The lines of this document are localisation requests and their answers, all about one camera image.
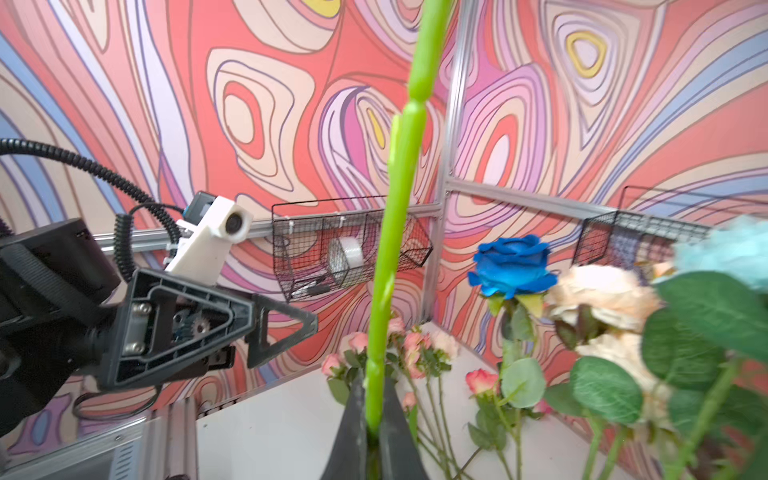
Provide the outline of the light blue flower stem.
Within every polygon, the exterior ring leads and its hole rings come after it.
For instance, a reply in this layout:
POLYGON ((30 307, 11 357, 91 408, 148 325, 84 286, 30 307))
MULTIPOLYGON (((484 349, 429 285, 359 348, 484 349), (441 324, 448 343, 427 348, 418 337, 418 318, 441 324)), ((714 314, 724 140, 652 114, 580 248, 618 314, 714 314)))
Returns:
POLYGON ((645 366, 672 388, 668 418, 682 438, 667 479, 696 464, 705 439, 731 431, 767 450, 767 396, 737 384, 745 363, 767 362, 767 222, 741 216, 673 252, 641 343, 645 366))

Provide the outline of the blue artificial rose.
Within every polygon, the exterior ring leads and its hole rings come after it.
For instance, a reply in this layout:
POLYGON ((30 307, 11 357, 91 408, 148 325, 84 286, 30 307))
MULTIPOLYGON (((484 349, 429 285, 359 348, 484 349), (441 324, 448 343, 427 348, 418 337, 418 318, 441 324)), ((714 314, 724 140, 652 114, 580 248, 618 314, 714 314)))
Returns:
POLYGON ((479 289, 499 319, 502 402, 531 408, 544 396, 542 367, 526 348, 534 343, 533 319, 543 312, 543 295, 557 283, 548 270, 549 244, 536 235, 482 243, 473 256, 469 284, 479 289))

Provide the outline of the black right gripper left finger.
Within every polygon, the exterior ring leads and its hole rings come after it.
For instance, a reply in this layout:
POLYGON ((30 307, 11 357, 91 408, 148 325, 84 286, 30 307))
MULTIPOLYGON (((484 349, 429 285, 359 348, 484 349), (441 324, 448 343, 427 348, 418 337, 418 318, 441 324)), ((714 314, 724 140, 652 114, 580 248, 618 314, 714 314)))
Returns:
POLYGON ((365 420, 363 380, 351 391, 321 480, 365 480, 367 478, 368 430, 365 420))

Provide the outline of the cream artificial flower stem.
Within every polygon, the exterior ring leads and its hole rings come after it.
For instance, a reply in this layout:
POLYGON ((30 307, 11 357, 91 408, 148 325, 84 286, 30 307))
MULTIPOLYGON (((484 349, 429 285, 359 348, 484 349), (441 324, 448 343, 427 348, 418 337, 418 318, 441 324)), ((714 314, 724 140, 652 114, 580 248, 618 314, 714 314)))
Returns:
POLYGON ((604 431, 614 427, 600 473, 607 479, 635 433, 670 425, 672 390, 641 356, 643 329, 660 299, 631 271, 583 265, 558 275, 546 306, 562 344, 577 355, 568 380, 548 394, 558 412, 586 419, 592 430, 584 478, 592 478, 604 431))

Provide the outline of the pink artificial rose stem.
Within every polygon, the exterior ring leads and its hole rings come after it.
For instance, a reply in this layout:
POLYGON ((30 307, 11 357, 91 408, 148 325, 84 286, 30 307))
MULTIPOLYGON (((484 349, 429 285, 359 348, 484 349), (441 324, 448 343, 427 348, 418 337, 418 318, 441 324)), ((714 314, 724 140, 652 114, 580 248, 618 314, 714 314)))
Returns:
POLYGON ((391 302, 410 195, 427 121, 427 103, 435 82, 451 16, 450 1, 426 1, 407 83, 407 101, 393 120, 390 148, 390 186, 381 224, 368 331, 365 421, 368 435, 379 437, 383 419, 385 356, 391 302))

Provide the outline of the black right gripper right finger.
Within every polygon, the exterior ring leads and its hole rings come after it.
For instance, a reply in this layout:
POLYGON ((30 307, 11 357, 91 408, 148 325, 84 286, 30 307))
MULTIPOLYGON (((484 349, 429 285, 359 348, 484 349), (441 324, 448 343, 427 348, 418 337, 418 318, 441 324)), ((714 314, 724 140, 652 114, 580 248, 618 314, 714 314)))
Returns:
POLYGON ((383 411, 379 428, 381 478, 427 480, 416 443, 401 408, 393 380, 384 383, 383 411))

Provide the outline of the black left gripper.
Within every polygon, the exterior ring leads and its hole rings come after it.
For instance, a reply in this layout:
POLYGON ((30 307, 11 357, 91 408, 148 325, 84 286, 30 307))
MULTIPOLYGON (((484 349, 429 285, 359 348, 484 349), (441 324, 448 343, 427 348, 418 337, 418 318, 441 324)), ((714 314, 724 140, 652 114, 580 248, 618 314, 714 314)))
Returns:
POLYGON ((101 390, 159 385, 245 336, 247 367, 260 367, 318 332, 318 316, 250 294, 139 269, 107 330, 101 390))

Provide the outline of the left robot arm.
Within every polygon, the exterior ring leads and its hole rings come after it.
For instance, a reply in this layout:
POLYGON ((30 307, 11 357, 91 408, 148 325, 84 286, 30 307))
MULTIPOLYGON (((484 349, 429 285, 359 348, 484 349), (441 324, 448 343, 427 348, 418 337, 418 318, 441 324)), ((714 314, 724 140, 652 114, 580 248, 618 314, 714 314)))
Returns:
POLYGON ((75 374, 99 394, 197 378, 232 367, 235 342, 258 367, 318 330, 315 314, 217 286, 252 217, 234 201, 198 192, 185 207, 161 203, 107 167, 59 147, 14 138, 3 155, 54 160, 99 178, 165 228, 162 270, 140 268, 134 215, 115 218, 106 255, 75 218, 24 233, 1 230, 1 430, 41 412, 75 374))

